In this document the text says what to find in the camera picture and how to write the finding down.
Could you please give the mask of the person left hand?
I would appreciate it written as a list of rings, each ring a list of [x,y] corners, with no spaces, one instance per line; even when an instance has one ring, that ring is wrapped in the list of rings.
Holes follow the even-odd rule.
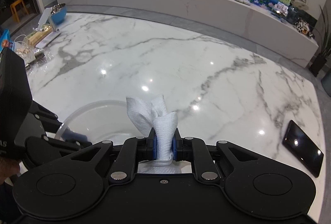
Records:
[[[15,160],[0,159],[0,184],[5,182],[5,179],[17,175],[20,172],[19,162]]]

